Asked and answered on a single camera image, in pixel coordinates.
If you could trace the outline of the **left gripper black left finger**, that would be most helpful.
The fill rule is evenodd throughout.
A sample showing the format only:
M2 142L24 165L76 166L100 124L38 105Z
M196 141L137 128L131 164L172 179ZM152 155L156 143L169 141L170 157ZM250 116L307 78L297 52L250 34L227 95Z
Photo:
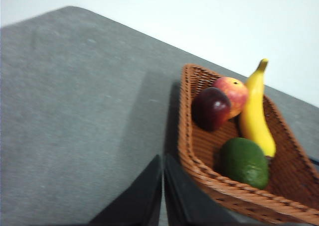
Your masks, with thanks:
M161 158L156 155L130 187L98 213L89 225L157 226L161 198Z

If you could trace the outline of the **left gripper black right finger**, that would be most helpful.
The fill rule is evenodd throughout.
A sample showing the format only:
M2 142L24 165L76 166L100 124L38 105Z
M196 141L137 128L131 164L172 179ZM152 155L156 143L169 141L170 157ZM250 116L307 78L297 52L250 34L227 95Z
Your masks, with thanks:
M238 222L227 210L209 198L170 154L164 158L166 190L181 226L261 226L265 223Z

